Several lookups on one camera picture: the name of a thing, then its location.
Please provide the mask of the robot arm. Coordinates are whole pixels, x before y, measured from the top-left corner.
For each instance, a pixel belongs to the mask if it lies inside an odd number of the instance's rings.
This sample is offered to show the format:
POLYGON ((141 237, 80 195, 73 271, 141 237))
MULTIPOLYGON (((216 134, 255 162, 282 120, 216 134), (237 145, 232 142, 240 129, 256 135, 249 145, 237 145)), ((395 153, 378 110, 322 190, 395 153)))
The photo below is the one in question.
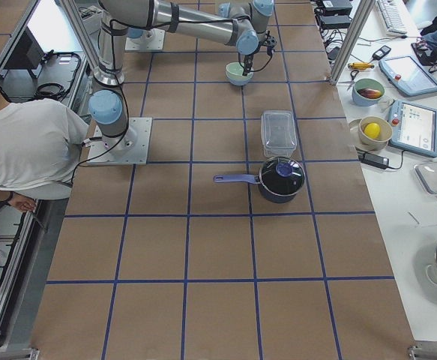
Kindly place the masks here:
POLYGON ((128 28, 127 37, 132 41, 150 41, 155 36, 153 30, 142 30, 139 28, 128 28))
POLYGON ((217 14, 172 1, 100 1, 99 5, 99 55, 88 111, 108 152, 128 149, 136 139, 121 88, 127 39, 158 29, 234 47, 244 58, 245 76, 253 71, 254 55, 266 48, 271 56, 276 45, 268 30, 274 12, 272 1, 226 2, 219 5, 217 14))

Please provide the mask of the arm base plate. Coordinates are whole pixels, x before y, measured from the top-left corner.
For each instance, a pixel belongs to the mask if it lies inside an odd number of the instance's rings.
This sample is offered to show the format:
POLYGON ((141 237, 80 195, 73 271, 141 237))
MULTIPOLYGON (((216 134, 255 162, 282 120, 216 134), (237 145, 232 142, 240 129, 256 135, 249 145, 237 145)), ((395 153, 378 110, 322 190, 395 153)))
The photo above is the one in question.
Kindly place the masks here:
POLYGON ((127 37, 125 50, 128 52, 159 52, 163 50, 165 31, 152 29, 155 36, 150 41, 132 41, 127 37))
POLYGON ((129 128, 123 138, 109 138, 102 134, 98 125, 91 143, 87 164, 92 166, 146 165, 152 129, 152 118, 131 117, 129 128))

